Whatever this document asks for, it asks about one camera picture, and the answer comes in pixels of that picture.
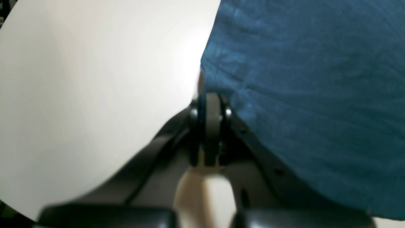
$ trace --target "black metal frame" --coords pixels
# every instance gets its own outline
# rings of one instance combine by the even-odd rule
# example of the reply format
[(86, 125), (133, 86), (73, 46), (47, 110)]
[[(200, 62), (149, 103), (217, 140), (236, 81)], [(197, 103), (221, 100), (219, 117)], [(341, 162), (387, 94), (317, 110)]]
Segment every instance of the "black metal frame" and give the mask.
[[(256, 139), (227, 99), (215, 93), (200, 96), (170, 119), (105, 184), (70, 204), (45, 209), (39, 224), (55, 228), (178, 227), (172, 210), (176, 187), (186, 169), (199, 162), (200, 146), (205, 151), (205, 165), (219, 164), (220, 172), (230, 180), (238, 210), (233, 227), (251, 227), (252, 222), (263, 227), (292, 227), (292, 221), (302, 227), (374, 226), (366, 213), (337, 205), (304, 184)], [(266, 220), (280, 213), (284, 222)], [(305, 220), (303, 215), (329, 216), (330, 226), (322, 219)]]
[(4, 21), (6, 21), (6, 18), (9, 16), (11, 12), (11, 5), (9, 0), (1, 0), (3, 3), (3, 8), (1, 10), (1, 15), (0, 17), (3, 17)]

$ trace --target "blue fabric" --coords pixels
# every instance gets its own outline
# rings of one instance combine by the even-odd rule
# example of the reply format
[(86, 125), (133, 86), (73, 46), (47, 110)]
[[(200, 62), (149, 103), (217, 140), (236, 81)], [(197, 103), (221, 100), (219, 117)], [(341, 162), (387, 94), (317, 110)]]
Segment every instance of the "blue fabric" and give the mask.
[(313, 189), (405, 219), (403, 0), (222, 0), (201, 69)]

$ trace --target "wrinkled fabric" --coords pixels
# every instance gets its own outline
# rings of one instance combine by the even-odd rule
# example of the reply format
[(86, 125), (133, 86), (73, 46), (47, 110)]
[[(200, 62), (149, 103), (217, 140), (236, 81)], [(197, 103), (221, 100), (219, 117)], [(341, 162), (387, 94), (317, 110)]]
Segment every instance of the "wrinkled fabric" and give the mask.
[(404, 0), (222, 0), (201, 69), (310, 187), (405, 219)]

